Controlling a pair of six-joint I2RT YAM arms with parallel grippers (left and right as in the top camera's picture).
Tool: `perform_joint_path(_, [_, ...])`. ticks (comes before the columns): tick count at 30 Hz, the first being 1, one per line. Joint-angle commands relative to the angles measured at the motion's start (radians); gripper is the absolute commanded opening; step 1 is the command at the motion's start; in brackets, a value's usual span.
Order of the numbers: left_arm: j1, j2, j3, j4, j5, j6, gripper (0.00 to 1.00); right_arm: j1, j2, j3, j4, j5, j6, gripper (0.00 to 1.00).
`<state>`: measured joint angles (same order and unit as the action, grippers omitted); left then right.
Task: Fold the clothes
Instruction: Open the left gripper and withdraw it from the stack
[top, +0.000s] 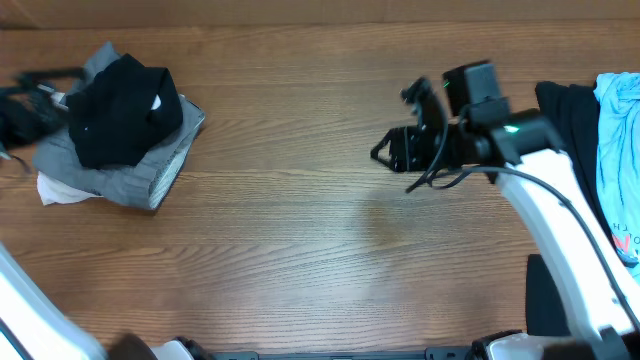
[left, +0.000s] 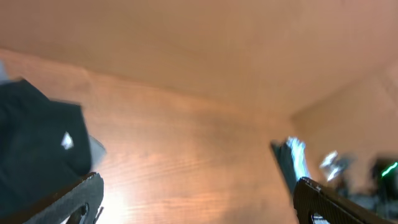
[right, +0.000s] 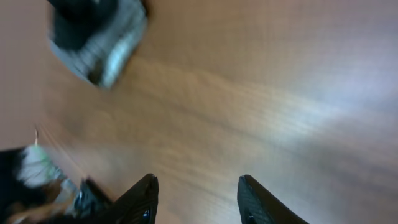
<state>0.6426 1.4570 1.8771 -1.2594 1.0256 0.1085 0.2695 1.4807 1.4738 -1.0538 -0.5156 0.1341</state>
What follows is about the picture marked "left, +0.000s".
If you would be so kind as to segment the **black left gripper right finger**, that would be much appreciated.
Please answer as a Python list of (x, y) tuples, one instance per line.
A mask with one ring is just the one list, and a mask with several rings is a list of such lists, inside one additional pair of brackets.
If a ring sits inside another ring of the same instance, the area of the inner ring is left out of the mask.
[(307, 177), (297, 182), (293, 205), (300, 224), (312, 224), (316, 214), (331, 224), (392, 224)]

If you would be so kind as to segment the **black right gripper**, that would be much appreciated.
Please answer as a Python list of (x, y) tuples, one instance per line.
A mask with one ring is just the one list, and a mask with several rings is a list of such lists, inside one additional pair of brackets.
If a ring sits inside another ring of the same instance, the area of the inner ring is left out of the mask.
[(338, 154), (337, 151), (327, 154), (319, 165), (327, 186), (341, 187), (346, 185), (346, 172), (353, 162), (354, 156), (351, 154)]

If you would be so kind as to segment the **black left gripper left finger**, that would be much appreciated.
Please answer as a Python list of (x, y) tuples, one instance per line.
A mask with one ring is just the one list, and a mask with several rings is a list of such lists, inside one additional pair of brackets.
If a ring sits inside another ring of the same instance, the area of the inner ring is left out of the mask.
[(91, 172), (31, 207), (1, 218), (1, 223), (95, 224), (103, 211), (103, 196), (104, 180), (99, 173)]

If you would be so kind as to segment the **black t-shirt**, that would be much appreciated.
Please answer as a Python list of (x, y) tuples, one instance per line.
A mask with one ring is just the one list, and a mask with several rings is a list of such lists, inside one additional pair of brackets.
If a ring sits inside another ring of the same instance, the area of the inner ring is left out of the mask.
[(74, 184), (91, 166), (80, 105), (52, 101), (27, 80), (1, 85), (1, 216)]

